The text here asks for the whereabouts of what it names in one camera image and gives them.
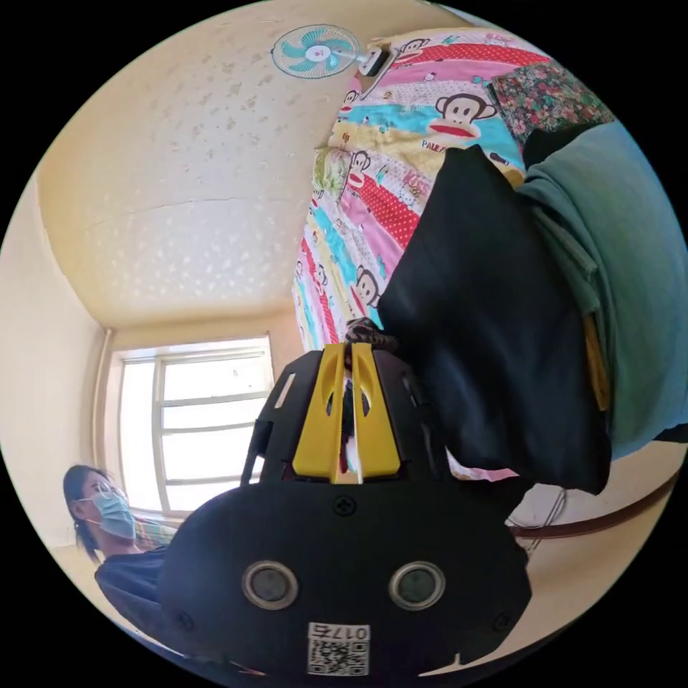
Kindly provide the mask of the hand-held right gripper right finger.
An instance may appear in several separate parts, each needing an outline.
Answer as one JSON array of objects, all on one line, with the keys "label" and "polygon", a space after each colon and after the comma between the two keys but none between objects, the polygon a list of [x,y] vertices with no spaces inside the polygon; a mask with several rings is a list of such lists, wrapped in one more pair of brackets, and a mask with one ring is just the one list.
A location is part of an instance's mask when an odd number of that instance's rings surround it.
[{"label": "hand-held right gripper right finger", "polygon": [[353,415],[360,477],[393,477],[401,468],[373,349],[351,345]]}]

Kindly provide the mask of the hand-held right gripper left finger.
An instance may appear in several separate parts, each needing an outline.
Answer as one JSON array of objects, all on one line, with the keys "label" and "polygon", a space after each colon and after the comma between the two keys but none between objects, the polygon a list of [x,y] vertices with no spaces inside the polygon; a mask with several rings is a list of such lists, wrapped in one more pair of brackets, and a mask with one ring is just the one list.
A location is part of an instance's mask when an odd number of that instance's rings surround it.
[{"label": "hand-held right gripper left finger", "polygon": [[336,480],[342,448],[345,345],[322,351],[292,468],[299,477]]}]

